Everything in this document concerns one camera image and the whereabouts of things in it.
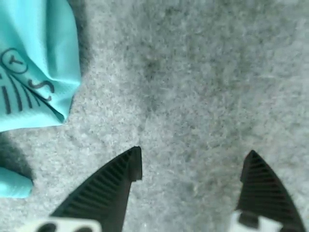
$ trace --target black plastic part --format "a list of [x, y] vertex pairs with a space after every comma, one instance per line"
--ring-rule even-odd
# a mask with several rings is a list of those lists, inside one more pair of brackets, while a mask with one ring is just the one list
[[305, 232], [287, 190], [255, 151], [246, 157], [240, 180], [243, 186], [237, 209], [292, 226], [294, 231]]
[[47, 223], [38, 228], [37, 232], [55, 232], [57, 226], [54, 223]]
[[252, 229], [259, 228], [259, 217], [250, 212], [242, 212], [239, 216], [238, 222]]
[[131, 182], [141, 178], [141, 149], [133, 147], [90, 176], [51, 216], [94, 219], [103, 232], [121, 232]]

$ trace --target teal bag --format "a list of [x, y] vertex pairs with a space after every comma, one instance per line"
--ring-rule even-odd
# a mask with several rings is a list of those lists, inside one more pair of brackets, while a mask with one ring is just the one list
[[31, 194], [33, 183], [30, 179], [0, 168], [0, 197], [26, 198]]
[[80, 83], [67, 0], [1, 0], [0, 132], [62, 124]]

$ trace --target gray carpet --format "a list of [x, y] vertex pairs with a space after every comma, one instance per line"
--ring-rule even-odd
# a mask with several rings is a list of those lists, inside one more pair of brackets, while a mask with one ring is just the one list
[[61, 127], [0, 135], [3, 165], [32, 175], [0, 199], [0, 231], [45, 217], [134, 145], [124, 232], [224, 231], [255, 149], [309, 229], [309, 1], [71, 0], [83, 85]]

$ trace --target black triangular piece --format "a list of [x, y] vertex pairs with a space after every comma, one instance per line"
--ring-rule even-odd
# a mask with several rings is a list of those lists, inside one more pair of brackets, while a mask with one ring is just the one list
[[287, 190], [255, 151], [251, 151], [246, 157], [240, 180], [243, 186], [237, 209], [281, 222], [297, 232], [305, 232]]
[[131, 182], [141, 178], [141, 149], [133, 147], [84, 181], [51, 216], [94, 219], [102, 231], [120, 232]]

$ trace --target printed logo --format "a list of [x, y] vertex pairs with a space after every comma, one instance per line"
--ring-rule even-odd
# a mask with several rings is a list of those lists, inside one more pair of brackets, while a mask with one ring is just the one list
[[23, 74], [28, 70], [28, 65], [21, 58], [16, 48], [9, 48], [2, 52], [1, 63], [8, 71], [15, 74]]
[[[24, 108], [32, 109], [34, 104], [41, 106], [40, 100], [51, 101], [52, 97], [44, 98], [39, 95], [39, 89], [48, 86], [51, 93], [55, 92], [54, 85], [49, 81], [42, 81], [40, 83], [33, 83], [33, 80], [28, 80], [28, 87], [24, 86], [18, 81], [17, 75], [24, 74], [28, 71], [28, 64], [19, 55], [17, 49], [9, 48], [0, 54], [0, 65], [5, 69], [0, 73], [1, 80], [8, 80], [10, 86], [0, 86], [2, 97], [5, 105], [6, 114], [11, 114], [14, 105], [17, 105], [18, 111], [23, 111]], [[14, 94], [10, 94], [8, 88], [13, 89]]]

